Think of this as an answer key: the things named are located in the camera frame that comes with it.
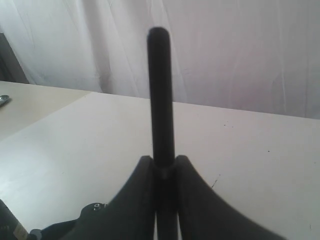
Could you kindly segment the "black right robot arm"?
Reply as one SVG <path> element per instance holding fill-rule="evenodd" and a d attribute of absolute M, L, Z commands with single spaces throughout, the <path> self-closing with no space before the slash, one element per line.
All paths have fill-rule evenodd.
<path fill-rule="evenodd" d="M 180 155 L 163 178 L 154 160 L 143 156 L 108 204 L 85 206 L 77 219 L 26 231 L 0 205 L 3 240 L 169 240 L 180 229 L 184 240 L 279 240 L 280 235 L 248 219 L 204 182 Z"/>

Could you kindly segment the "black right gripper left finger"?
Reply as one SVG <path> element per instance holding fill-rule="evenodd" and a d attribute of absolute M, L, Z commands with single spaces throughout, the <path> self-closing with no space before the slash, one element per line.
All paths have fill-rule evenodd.
<path fill-rule="evenodd" d="M 43 230 L 45 240 L 152 240 L 155 228 L 153 160 L 143 156 L 109 202 L 85 206 L 76 220 Z"/>

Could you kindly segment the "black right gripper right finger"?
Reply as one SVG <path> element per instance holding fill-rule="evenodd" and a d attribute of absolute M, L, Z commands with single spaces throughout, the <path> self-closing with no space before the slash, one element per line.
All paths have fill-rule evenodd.
<path fill-rule="evenodd" d="M 281 240 L 227 204 L 203 180 L 190 160 L 176 162 L 179 225 L 184 240 Z"/>

